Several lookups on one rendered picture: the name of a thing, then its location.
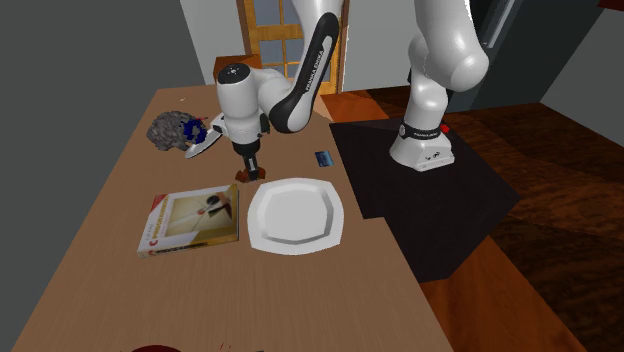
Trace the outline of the small brown object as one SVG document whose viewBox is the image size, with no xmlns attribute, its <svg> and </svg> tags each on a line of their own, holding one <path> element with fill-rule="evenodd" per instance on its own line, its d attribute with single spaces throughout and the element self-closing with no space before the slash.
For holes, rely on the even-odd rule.
<svg viewBox="0 0 624 352">
<path fill-rule="evenodd" d="M 242 171 L 238 171 L 236 173 L 235 179 L 241 183 L 248 183 L 257 181 L 259 179 L 264 179 L 265 176 L 266 171 L 262 167 L 259 167 L 258 169 L 254 170 L 245 169 Z"/>
</svg>

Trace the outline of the white square plate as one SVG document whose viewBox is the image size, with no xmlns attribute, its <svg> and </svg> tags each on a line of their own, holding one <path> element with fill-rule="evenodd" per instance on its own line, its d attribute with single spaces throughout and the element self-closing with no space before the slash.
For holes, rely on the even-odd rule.
<svg viewBox="0 0 624 352">
<path fill-rule="evenodd" d="M 340 244 L 342 201 L 331 182 L 288 178 L 261 185 L 247 215 L 251 246 L 279 255 L 306 255 Z"/>
</svg>

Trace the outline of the grey and blue lumpy object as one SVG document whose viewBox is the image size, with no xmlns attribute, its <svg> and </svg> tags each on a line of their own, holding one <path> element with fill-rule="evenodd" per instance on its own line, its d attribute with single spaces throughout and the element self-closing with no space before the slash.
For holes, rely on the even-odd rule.
<svg viewBox="0 0 624 352">
<path fill-rule="evenodd" d="M 158 150 L 178 148 L 187 151 L 190 144 L 206 140 L 207 128 L 196 117 L 181 111 L 163 112 L 153 120 L 146 133 Z"/>
</svg>

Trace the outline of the yellow and white book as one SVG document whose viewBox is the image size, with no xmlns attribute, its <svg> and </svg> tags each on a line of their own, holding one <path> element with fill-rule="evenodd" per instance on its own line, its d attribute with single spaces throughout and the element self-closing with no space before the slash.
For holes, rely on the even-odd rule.
<svg viewBox="0 0 624 352">
<path fill-rule="evenodd" d="M 137 249 L 139 258 L 239 240 L 236 184 L 157 195 Z"/>
</svg>

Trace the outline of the wooden door with glass panes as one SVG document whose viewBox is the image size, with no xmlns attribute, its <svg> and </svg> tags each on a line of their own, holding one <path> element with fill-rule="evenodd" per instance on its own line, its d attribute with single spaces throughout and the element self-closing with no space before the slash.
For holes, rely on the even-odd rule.
<svg viewBox="0 0 624 352">
<path fill-rule="evenodd" d="M 272 68 L 293 81 L 300 64 L 304 37 L 291 0 L 235 0 L 245 53 L 259 57 L 258 68 Z M 348 24 L 349 0 L 342 6 L 337 44 L 322 79 L 320 95 L 340 93 Z"/>
</svg>

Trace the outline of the dark robot stand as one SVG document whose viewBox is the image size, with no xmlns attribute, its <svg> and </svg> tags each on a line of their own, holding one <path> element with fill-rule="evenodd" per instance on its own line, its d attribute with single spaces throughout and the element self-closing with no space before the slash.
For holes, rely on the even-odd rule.
<svg viewBox="0 0 624 352">
<path fill-rule="evenodd" d="M 415 278 L 446 279 L 518 203 L 518 193 L 455 131 L 455 161 L 418 172 L 389 149 L 397 118 L 330 126 L 360 212 L 388 224 Z"/>
</svg>

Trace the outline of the dark doorway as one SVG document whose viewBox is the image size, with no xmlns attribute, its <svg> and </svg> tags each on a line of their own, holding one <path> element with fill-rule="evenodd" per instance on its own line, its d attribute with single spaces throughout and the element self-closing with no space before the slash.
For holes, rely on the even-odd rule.
<svg viewBox="0 0 624 352">
<path fill-rule="evenodd" d="M 449 95 L 448 112 L 539 101 L 602 9 L 599 0 L 472 0 L 478 37 L 490 59 L 475 88 Z"/>
</svg>

